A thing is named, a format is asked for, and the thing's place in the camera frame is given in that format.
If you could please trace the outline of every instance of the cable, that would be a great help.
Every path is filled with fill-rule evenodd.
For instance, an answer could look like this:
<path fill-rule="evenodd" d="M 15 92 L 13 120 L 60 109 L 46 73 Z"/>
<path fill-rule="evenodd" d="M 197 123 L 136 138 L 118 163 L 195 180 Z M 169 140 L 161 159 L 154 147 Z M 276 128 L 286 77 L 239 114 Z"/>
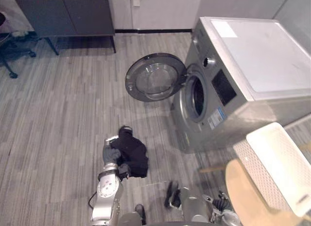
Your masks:
<path fill-rule="evenodd" d="M 91 200 L 92 200 L 92 198 L 95 196 L 95 194 L 96 194 L 97 192 L 95 191 L 95 193 L 93 193 L 93 195 L 92 195 L 92 197 L 90 197 L 90 199 L 89 199 L 89 201 L 88 201 L 88 206 L 92 209 L 92 210 L 94 210 L 94 207 L 92 207 L 92 205 L 91 205 Z"/>

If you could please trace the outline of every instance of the wall switch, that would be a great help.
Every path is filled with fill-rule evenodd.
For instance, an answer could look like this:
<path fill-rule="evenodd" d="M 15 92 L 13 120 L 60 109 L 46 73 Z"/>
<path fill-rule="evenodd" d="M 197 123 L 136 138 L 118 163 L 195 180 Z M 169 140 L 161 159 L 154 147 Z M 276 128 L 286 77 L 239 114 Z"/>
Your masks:
<path fill-rule="evenodd" d="M 140 7 L 140 0 L 133 0 L 134 7 Z"/>

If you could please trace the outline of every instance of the washing machine top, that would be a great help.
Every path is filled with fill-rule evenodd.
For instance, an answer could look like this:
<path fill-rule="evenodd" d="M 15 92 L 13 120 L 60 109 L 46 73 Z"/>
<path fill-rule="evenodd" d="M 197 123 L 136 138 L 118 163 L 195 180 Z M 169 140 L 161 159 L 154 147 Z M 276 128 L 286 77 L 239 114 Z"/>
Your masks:
<path fill-rule="evenodd" d="M 234 80 L 240 85 L 247 82 L 254 99 L 311 95 L 311 58 L 278 21 L 215 17 L 201 21 L 222 60 L 230 55 L 235 61 L 240 73 L 228 69 Z"/>

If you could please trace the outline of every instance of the office chair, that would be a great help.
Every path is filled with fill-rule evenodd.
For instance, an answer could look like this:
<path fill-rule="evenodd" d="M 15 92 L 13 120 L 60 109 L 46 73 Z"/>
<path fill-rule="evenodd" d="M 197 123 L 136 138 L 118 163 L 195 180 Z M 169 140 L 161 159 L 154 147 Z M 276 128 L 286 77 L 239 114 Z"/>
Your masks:
<path fill-rule="evenodd" d="M 5 16 L 0 12 L 0 26 L 5 22 Z M 8 54 L 28 54 L 30 57 L 35 57 L 36 54 L 31 49 L 18 49 L 16 44 L 12 42 L 13 37 L 11 33 L 6 35 L 4 38 L 0 37 L 0 61 L 4 64 L 4 66 L 10 72 L 10 77 L 12 79 L 16 79 L 18 75 L 12 71 L 10 66 L 5 60 L 5 56 Z"/>

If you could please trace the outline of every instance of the gray floor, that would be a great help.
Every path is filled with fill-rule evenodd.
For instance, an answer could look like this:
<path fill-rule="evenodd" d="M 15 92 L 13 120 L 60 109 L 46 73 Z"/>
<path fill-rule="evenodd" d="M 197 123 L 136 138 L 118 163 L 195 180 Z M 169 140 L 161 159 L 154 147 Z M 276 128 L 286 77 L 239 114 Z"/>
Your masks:
<path fill-rule="evenodd" d="M 149 223 L 181 220 L 179 211 L 163 207 L 171 179 L 196 192 L 225 191 L 224 172 L 197 170 L 227 163 L 232 149 L 180 152 L 172 99 L 142 103 L 124 86 L 130 65 L 146 54 L 185 60 L 190 34 L 117 35 L 115 41 L 116 54 L 105 39 L 58 39 L 59 56 L 39 41 L 36 58 L 11 63 L 15 80 L 0 66 L 1 226 L 87 225 L 104 138 L 124 124 L 148 147 L 150 170 L 147 178 L 123 181 L 122 213 L 142 203 Z"/>

